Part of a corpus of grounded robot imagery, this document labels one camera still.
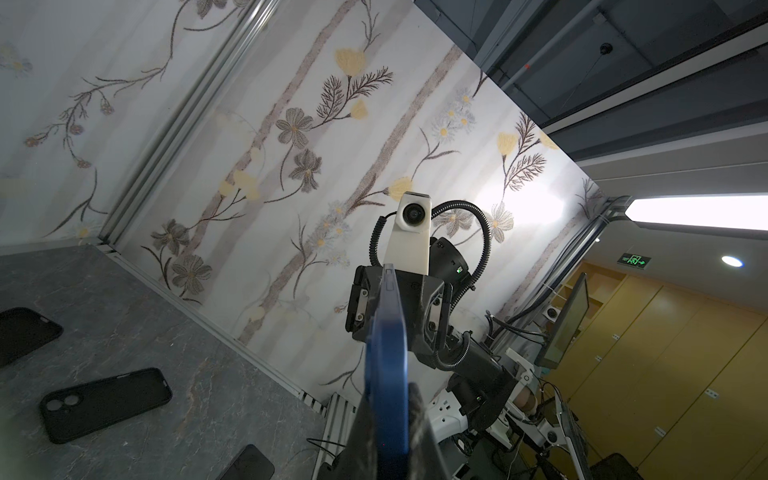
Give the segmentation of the blue phone black screen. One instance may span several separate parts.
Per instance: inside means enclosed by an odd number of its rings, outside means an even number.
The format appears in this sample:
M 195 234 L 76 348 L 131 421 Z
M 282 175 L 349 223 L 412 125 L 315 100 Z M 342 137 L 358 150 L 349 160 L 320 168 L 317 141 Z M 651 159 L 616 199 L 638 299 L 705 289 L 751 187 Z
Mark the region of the blue phone black screen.
M 366 398 L 379 479 L 404 479 L 409 455 L 407 331 L 393 265 L 382 268 L 366 340 Z

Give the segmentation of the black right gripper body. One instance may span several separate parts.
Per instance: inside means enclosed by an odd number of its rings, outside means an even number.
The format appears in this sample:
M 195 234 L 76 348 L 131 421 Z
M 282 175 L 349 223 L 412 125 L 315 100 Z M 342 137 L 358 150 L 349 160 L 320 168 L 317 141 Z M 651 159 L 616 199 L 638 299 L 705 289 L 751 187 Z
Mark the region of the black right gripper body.
M 345 329 L 356 341 L 366 340 L 379 300 L 384 269 L 356 268 Z M 394 272 L 404 316 L 407 350 L 434 369 L 457 369 L 470 359 L 471 340 L 450 332 L 448 320 L 453 288 L 444 281 L 401 270 Z

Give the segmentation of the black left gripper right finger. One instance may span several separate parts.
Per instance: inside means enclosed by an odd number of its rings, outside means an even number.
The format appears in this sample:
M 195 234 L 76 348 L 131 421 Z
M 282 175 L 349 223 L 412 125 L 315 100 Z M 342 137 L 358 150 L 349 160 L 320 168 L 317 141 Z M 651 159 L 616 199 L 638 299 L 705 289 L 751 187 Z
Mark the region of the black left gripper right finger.
M 441 450 L 431 427 L 428 408 L 416 383 L 408 384 L 408 480 L 448 480 Z

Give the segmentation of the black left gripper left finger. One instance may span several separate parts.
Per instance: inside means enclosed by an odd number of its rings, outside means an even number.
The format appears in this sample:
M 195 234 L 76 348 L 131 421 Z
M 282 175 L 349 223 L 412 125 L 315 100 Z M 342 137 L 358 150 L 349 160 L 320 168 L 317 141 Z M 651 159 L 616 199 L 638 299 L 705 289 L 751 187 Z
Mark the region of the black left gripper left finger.
M 318 479 L 374 480 L 377 477 L 375 426 L 369 402 L 362 397 L 345 449 L 332 464 L 320 467 Z

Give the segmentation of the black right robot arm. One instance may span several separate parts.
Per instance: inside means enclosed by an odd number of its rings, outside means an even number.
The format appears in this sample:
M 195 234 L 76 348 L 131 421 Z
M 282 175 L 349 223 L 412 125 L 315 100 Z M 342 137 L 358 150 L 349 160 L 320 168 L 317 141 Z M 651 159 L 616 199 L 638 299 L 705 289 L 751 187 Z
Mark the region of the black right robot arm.
M 454 336 L 449 320 L 489 263 L 490 224 L 471 202 L 433 206 L 426 195 L 407 196 L 408 202 L 390 215 L 394 225 L 386 257 L 394 268 L 388 271 L 378 258 L 387 222 L 380 217 L 370 238 L 370 263 L 355 271 L 345 328 L 355 340 L 366 342 L 366 362 L 379 380 L 378 391 L 404 385 L 405 355 L 411 352 L 422 364 L 451 373 L 451 382 L 461 386 L 458 398 L 470 427 L 486 429 L 512 392 L 512 376 L 470 332 Z M 483 249 L 475 269 L 469 269 L 447 238 L 429 234 L 432 220 L 453 210 L 470 214 L 480 226 Z

